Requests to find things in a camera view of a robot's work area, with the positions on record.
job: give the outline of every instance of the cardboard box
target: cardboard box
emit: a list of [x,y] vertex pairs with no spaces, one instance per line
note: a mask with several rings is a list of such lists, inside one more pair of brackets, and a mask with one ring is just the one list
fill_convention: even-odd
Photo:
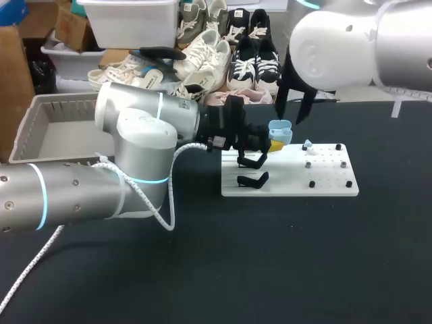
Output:
[[126,56],[128,56],[128,54],[128,49],[107,49],[99,62],[99,68],[103,69],[110,63],[121,62],[126,58]]
[[0,28],[0,162],[7,163],[34,89],[17,27]]
[[85,52],[95,43],[95,36],[87,18],[72,12],[71,3],[59,5],[55,38],[75,51]]
[[27,3],[28,15],[18,26],[29,60],[41,59],[41,46],[54,29],[57,21],[55,3]]

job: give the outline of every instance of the white sneaker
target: white sneaker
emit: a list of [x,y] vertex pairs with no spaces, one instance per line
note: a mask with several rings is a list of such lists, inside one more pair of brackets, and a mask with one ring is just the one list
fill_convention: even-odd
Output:
[[139,57],[128,54],[121,62],[110,63],[107,67],[119,68],[121,70],[136,70],[141,72],[143,68],[149,66],[149,63]]
[[182,51],[186,54],[186,59],[183,61],[174,61],[173,67],[177,70],[176,76],[180,80],[185,80],[189,74],[198,71],[207,58],[208,47],[215,47],[220,39],[219,32],[214,29],[208,29],[199,34]]
[[210,92],[219,90],[225,83],[231,61],[231,48],[226,40],[221,40],[216,47],[208,48],[208,56],[199,71],[212,71],[215,75],[216,83]]
[[216,79],[213,71],[197,71],[190,74],[173,92],[173,96],[201,101],[215,86]]
[[102,84],[105,82],[115,82],[127,84],[129,86],[137,86],[139,88],[146,88],[146,82],[141,78],[141,72],[136,70],[119,69],[112,66],[107,67],[106,70],[93,70],[88,74],[88,83],[92,89],[99,91]]

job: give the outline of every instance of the white pegboard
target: white pegboard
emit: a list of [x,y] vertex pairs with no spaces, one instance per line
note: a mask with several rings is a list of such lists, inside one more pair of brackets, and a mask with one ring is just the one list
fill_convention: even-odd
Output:
[[[248,152],[246,158],[258,160],[260,153]],[[357,196],[358,185],[345,145],[336,150],[336,144],[314,144],[307,151],[301,144],[285,146],[282,151],[268,154],[268,159],[259,170],[239,168],[238,152],[222,152],[223,196]],[[269,180],[260,189],[239,187],[238,176],[259,179],[269,172]],[[315,187],[310,188],[310,181]],[[352,187],[347,188],[347,181]]]

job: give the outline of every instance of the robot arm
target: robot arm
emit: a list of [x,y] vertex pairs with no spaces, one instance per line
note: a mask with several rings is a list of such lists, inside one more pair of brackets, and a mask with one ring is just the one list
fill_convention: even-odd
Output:
[[[200,142],[208,151],[234,146],[239,150],[238,163],[257,169],[271,146],[268,127],[246,125],[239,98],[231,97],[224,107],[203,107],[195,101],[107,83],[95,109],[96,126],[114,139],[115,164],[134,180],[157,211],[165,198],[177,145]],[[246,150],[262,151],[263,155],[258,162],[249,161],[244,157]],[[108,169],[39,163],[1,167],[0,176],[3,232],[154,215],[142,198]],[[255,182],[259,180],[239,179],[239,184],[248,186]]]
[[317,89],[378,86],[417,98],[432,91],[430,1],[311,2],[317,4],[290,1],[288,14],[296,18],[277,98],[279,117],[289,89],[305,93],[297,124],[309,114]]

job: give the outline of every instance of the black sneaker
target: black sneaker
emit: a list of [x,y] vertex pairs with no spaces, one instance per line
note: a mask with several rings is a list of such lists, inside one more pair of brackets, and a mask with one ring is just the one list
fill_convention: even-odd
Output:
[[251,39],[244,36],[232,55],[227,77],[230,90],[253,89],[255,81],[255,49]]
[[271,39],[270,17],[264,9],[257,9],[252,15],[249,37],[256,43],[264,38]]
[[271,95],[276,95],[279,90],[277,81],[281,74],[281,64],[279,54],[273,42],[269,38],[264,38],[256,53],[256,79],[255,90],[268,90]]
[[243,36],[248,36],[249,17],[249,11],[242,8],[228,12],[227,36],[224,36],[223,39],[229,42],[232,51]]

